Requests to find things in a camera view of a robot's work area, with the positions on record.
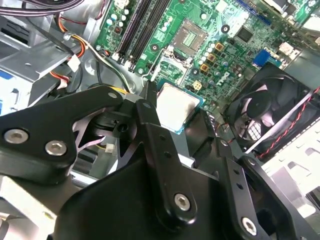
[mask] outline screw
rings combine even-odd
[[[45,151],[52,156],[62,156],[67,152],[67,146],[62,141],[53,140],[45,145]]]
[[[174,202],[182,211],[188,211],[190,209],[189,199],[181,193],[174,196]]]
[[[113,92],[109,92],[108,95],[110,97],[112,97],[113,99],[116,99],[117,98],[117,95],[115,95]]]
[[[250,158],[248,158],[247,160],[248,160],[248,162],[249,162],[252,166],[255,166],[255,165],[256,165],[256,163],[255,163],[253,160],[251,160]]]
[[[257,235],[257,228],[255,224],[247,217],[242,218],[242,225],[245,230],[250,233],[252,236]]]
[[[225,140],[221,139],[220,142],[222,143],[223,146],[226,146],[226,147],[228,146],[228,143]]]
[[[11,129],[4,134],[4,140],[10,144],[22,144],[28,138],[28,133],[21,129]]]
[[[71,38],[71,35],[68,34],[68,32],[66,32],[65,34],[63,34],[63,39],[66,40],[66,41],[69,41]]]

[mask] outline chip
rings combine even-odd
[[[205,61],[205,63],[206,63],[207,65],[209,65],[209,66],[213,66],[213,65],[214,65],[214,63],[213,63],[212,61],[209,61],[209,60]]]
[[[223,46],[220,42],[218,42],[216,45],[215,45],[215,49],[217,49],[218,51],[221,51],[222,49],[224,49],[225,46]]]
[[[231,45],[234,45],[236,43],[236,41],[233,38],[229,38],[227,42],[230,43]]]
[[[209,61],[213,62],[213,61],[216,59],[216,57],[215,57],[215,55],[210,54],[207,59],[208,59]]]
[[[202,98],[185,92],[172,83],[165,82],[157,95],[156,112],[163,127],[179,134],[185,121],[202,104]]]
[[[116,34],[121,34],[121,32],[122,32],[122,28],[121,28],[121,27],[116,26],[116,27],[115,27],[115,29],[114,29],[114,32],[115,32]]]
[[[247,43],[252,38],[253,34],[248,29],[241,27],[236,36],[245,43]]]
[[[288,14],[288,16],[293,15],[296,12],[297,8],[292,5],[291,3],[289,6],[286,8],[285,12]]]
[[[209,67],[208,67],[207,65],[205,65],[205,64],[202,64],[201,67],[200,67],[200,69],[201,69],[202,71],[207,72],[208,69],[209,69]]]
[[[194,55],[202,46],[208,34],[189,19],[186,19],[174,37],[173,45],[188,55]]]
[[[244,78],[246,80],[251,80],[255,74],[256,73],[252,69],[250,69],[249,67],[247,67],[243,72]]]

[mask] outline black fan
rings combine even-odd
[[[241,147],[250,147],[300,102],[310,90],[271,63],[267,63],[224,112]],[[297,116],[295,111],[258,152],[281,134]]]

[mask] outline ram slot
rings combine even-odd
[[[168,3],[170,0],[158,0],[148,18],[144,29],[141,31],[141,34],[136,41],[135,46],[133,47],[133,51],[131,52],[131,61],[135,64],[136,61],[140,58],[141,54],[146,48],[152,33],[154,32],[155,28],[157,27],[161,17],[163,16]]]
[[[128,28],[126,29],[123,38],[119,44],[119,47],[117,49],[117,53],[119,53],[119,56],[122,58],[124,55],[126,55],[138,29],[141,24],[141,20],[146,15],[146,12],[150,6],[150,3],[152,0],[141,0],[138,3],[138,6],[136,7],[130,23],[128,25]]]

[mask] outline capacitor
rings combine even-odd
[[[236,69],[237,69],[238,71],[241,71],[241,70],[242,70],[242,68],[241,68],[241,66],[240,66],[239,64],[235,65],[235,67],[236,67]]]
[[[116,21],[118,19],[118,16],[116,14],[111,14],[111,19]]]
[[[207,19],[207,14],[202,13],[200,17],[201,17],[202,20],[206,20]]]
[[[109,18],[106,20],[106,24],[111,26],[114,22]]]
[[[311,1],[309,1],[309,2],[308,2],[309,8],[312,8],[316,3],[317,3],[316,0],[311,0]]]

